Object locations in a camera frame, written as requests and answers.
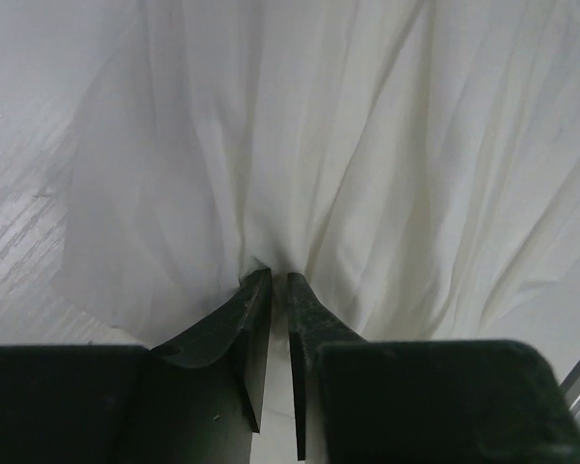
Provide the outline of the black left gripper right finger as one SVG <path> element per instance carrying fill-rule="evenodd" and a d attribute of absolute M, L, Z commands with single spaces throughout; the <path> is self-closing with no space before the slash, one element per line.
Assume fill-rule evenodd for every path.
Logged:
<path fill-rule="evenodd" d="M 532 346 L 370 342 L 297 273 L 285 308 L 301 461 L 580 463 L 580 430 Z"/>

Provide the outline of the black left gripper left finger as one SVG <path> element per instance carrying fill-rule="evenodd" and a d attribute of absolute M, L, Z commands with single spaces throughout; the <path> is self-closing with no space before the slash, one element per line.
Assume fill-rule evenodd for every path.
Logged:
<path fill-rule="evenodd" d="M 0 346 L 0 463 L 246 463 L 272 276 L 161 345 Z"/>

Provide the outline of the white skirt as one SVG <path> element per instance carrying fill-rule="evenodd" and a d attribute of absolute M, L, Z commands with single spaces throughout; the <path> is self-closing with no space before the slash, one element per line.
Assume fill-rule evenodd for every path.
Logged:
<path fill-rule="evenodd" d="M 258 268 L 461 338 L 580 258 L 580 1 L 140 1 L 73 123 L 56 290 L 158 343 Z"/>

